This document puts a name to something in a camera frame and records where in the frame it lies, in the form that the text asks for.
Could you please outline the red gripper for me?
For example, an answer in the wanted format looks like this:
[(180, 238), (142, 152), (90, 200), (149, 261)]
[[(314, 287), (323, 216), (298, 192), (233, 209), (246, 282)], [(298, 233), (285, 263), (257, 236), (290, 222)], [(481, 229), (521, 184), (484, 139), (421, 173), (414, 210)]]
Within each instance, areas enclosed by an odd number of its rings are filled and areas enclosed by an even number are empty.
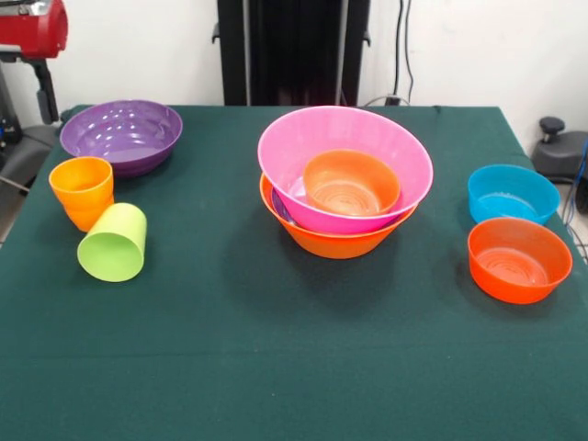
[(64, 51), (67, 38), (63, 1), (1, 2), (1, 59), (32, 59), (28, 63), (39, 82), (37, 99), (44, 124), (60, 119), (51, 72), (44, 59), (54, 59)]

